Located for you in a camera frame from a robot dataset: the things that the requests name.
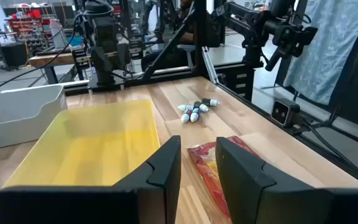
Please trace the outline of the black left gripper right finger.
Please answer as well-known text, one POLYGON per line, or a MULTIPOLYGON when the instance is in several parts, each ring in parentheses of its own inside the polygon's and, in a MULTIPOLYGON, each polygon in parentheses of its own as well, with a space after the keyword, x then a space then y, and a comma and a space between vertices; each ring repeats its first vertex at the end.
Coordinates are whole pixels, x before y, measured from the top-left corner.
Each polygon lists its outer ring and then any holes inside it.
POLYGON ((314 188, 224 137, 216 163, 233 224, 358 224, 358 189, 314 188))

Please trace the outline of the yellow translucent plastic bin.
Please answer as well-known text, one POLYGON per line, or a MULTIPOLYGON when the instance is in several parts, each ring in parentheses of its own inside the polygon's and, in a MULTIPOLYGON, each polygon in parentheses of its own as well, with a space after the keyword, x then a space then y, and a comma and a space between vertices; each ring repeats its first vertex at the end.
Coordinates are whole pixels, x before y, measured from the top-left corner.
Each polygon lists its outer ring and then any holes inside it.
POLYGON ((5 185, 114 185, 159 147, 149 100, 64 110, 5 185))

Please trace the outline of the person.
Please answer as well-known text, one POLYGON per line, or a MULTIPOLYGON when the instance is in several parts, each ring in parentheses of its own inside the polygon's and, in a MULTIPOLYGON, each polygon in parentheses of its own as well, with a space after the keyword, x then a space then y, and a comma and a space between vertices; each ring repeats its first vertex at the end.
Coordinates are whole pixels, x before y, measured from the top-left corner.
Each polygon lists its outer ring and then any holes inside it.
MULTIPOLYGON (((181 21, 185 19, 190 11, 193 0, 180 0, 178 16, 181 21)), ((191 23, 180 39, 180 43, 194 44, 194 23, 191 23)))

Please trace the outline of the wooden workbench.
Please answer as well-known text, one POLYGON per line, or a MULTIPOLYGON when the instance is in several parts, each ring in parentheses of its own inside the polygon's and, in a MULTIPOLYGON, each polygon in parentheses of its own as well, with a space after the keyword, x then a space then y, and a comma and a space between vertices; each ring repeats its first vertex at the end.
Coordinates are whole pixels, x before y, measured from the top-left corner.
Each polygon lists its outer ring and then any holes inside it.
POLYGON ((71 53, 64 53, 60 55, 42 55, 35 56, 29 59, 31 66, 39 68, 42 67, 45 71, 48 84, 57 84, 58 78, 54 67, 61 65, 74 64, 74 58, 71 53))

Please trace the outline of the red parts bin shelf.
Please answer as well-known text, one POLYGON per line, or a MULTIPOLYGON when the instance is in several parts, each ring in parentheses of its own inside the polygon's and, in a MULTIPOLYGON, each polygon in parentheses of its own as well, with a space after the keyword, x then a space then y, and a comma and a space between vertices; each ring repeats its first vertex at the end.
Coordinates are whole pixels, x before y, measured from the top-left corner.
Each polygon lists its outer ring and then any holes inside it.
POLYGON ((47 3, 14 4, 3 11, 16 40, 25 44, 30 56, 53 46, 50 20, 55 14, 47 3))

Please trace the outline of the grey plastic bin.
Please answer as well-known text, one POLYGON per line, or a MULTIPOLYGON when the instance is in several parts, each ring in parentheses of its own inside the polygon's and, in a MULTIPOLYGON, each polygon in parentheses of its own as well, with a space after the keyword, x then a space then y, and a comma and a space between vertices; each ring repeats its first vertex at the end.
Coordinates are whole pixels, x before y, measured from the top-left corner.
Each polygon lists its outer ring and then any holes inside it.
POLYGON ((65 109, 65 90, 60 85, 0 93, 0 147, 39 139, 65 109))

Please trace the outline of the light blue patterned cloth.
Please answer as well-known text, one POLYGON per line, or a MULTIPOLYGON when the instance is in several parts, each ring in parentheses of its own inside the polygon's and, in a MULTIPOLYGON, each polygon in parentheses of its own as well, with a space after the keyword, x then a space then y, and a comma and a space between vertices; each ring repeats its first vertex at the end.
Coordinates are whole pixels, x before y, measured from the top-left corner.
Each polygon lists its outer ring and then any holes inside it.
POLYGON ((305 12, 318 31, 291 60, 283 86, 326 105, 358 37, 358 0, 308 0, 305 12))

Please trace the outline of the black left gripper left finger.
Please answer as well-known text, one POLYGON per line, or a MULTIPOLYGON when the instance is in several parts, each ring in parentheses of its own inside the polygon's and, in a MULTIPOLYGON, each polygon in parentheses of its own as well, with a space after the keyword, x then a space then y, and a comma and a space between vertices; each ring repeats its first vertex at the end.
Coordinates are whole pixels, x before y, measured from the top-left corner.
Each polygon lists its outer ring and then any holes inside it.
POLYGON ((0 190, 0 224, 173 224, 181 137, 172 136, 112 186, 14 186, 0 190))

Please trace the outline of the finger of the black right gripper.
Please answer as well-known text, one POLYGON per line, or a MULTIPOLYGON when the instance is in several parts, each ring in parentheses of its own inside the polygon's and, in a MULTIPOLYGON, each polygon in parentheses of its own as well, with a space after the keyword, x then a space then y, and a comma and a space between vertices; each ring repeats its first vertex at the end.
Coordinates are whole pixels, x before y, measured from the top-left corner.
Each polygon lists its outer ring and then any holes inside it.
POLYGON ((130 39, 128 42, 115 42, 113 47, 113 69, 124 70, 133 60, 143 57, 143 42, 130 39))
POLYGON ((90 48, 89 55, 86 54, 85 49, 73 50, 72 56, 78 71, 86 70, 90 67, 96 69, 97 84, 114 83, 114 78, 112 77, 113 66, 102 47, 90 48))

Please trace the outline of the red snack packet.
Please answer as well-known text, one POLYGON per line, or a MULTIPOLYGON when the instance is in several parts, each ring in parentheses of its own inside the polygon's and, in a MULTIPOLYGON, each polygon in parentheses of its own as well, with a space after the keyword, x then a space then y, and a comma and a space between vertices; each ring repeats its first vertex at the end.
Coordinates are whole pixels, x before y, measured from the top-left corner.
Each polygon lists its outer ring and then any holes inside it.
POLYGON ((217 162, 216 162, 216 143, 207 142, 201 145, 192 146, 187 149, 191 161, 203 179, 214 203, 223 213, 225 219, 232 223, 229 209, 224 198, 223 190, 219 180, 217 162))

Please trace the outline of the white plastic jug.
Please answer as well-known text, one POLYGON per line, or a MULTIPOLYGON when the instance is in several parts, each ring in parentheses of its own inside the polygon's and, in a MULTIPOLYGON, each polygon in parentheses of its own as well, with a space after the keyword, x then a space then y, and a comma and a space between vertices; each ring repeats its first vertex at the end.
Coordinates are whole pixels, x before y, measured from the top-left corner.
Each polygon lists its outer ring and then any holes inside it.
POLYGON ((67 38, 64 33, 64 28, 58 19, 50 19, 50 30, 54 47, 56 49, 63 49, 67 44, 67 38))

